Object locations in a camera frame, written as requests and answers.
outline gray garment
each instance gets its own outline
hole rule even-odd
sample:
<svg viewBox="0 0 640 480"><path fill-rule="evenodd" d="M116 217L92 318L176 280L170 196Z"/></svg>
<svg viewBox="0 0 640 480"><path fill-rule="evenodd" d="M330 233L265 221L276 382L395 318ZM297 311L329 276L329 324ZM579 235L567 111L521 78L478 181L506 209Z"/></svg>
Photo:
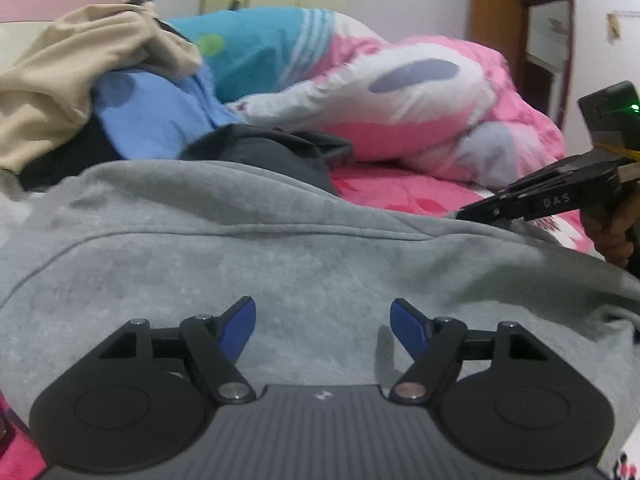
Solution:
<svg viewBox="0 0 640 480"><path fill-rule="evenodd" d="M388 328L402 297L470 328L519 321L562 355L615 407L607 468L640 413L640 282L495 227L356 206L238 164L114 162L48 192L0 254L0 386L25 420L128 319L177 326L243 295L258 321L238 367L256 388L388 388L411 363Z"/></svg>

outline human hand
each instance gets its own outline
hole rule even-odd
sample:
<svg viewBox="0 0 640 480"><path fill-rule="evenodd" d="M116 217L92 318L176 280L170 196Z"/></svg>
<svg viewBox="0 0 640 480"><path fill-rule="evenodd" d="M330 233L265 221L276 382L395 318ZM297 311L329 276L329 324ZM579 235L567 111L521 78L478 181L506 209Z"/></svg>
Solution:
<svg viewBox="0 0 640 480"><path fill-rule="evenodd" d="M613 212L611 218L602 223L580 211L580 219L587 236L593 240L596 250L604 258L623 269L629 263L634 245L626 240L625 233L640 218L640 187L626 197Z"/></svg>

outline yellow strap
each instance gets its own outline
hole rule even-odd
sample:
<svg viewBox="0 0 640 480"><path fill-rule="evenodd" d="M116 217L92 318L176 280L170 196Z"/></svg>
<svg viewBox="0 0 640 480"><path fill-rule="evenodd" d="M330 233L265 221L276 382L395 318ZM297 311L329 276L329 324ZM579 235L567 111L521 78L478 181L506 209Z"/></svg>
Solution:
<svg viewBox="0 0 640 480"><path fill-rule="evenodd" d="M640 152L637 152L636 150L619 148L617 146L611 146L610 144L604 144L603 142L594 142L593 145L594 147L600 148L601 150L605 150L606 152L611 152L617 155L626 156L626 158L631 158L636 162L640 162Z"/></svg>

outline beige cloth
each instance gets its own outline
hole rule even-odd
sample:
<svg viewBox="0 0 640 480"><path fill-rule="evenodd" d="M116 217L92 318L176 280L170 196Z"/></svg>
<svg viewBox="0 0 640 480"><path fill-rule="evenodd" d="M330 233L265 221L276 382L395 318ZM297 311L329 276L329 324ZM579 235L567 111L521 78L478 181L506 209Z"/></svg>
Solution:
<svg viewBox="0 0 640 480"><path fill-rule="evenodd" d="M78 133L99 75L142 64L180 79L201 63L194 44L162 30L143 7L90 5L63 16L0 74L0 168L19 172Z"/></svg>

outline blue garment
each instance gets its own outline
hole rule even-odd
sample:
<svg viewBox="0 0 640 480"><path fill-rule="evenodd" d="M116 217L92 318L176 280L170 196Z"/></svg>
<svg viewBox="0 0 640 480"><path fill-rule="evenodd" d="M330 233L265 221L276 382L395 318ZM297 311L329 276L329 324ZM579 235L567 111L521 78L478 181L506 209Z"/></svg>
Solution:
<svg viewBox="0 0 640 480"><path fill-rule="evenodd" d="M94 113L123 158L177 158L220 126L241 123L214 97L206 64L180 81L140 70L113 70L95 82Z"/></svg>
<svg viewBox="0 0 640 480"><path fill-rule="evenodd" d="M228 103L308 79L329 49L334 21L327 9L259 7L168 23L198 46L216 75L217 98Z"/></svg>

